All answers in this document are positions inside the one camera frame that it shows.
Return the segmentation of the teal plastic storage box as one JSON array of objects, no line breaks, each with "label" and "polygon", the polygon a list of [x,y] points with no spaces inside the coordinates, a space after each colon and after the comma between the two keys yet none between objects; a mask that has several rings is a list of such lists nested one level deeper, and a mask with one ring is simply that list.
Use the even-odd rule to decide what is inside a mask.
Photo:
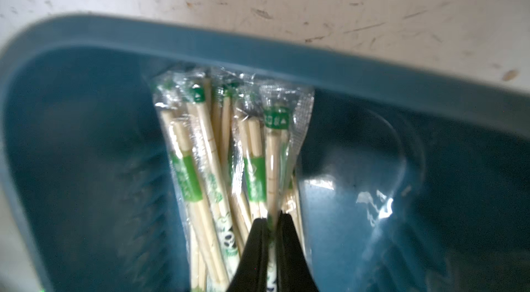
[{"label": "teal plastic storage box", "polygon": [[52,18],[1,54],[1,181],[47,291],[187,291],[146,80],[195,62],[313,85],[320,291],[528,291],[529,96],[198,28]]}]

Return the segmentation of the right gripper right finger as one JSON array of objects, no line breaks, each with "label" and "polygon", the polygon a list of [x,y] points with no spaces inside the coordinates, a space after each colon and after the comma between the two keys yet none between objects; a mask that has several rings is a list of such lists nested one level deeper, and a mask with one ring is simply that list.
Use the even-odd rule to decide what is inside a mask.
[{"label": "right gripper right finger", "polygon": [[276,229],[277,286],[282,292],[319,292],[309,271],[293,219],[281,213]]}]

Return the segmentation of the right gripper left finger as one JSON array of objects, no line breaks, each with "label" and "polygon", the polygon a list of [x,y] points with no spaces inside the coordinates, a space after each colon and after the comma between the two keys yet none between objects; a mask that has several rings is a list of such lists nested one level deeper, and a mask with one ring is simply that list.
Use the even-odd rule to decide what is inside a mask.
[{"label": "right gripper left finger", "polygon": [[265,292],[268,261],[268,221],[258,218],[252,225],[240,264],[227,292]]}]

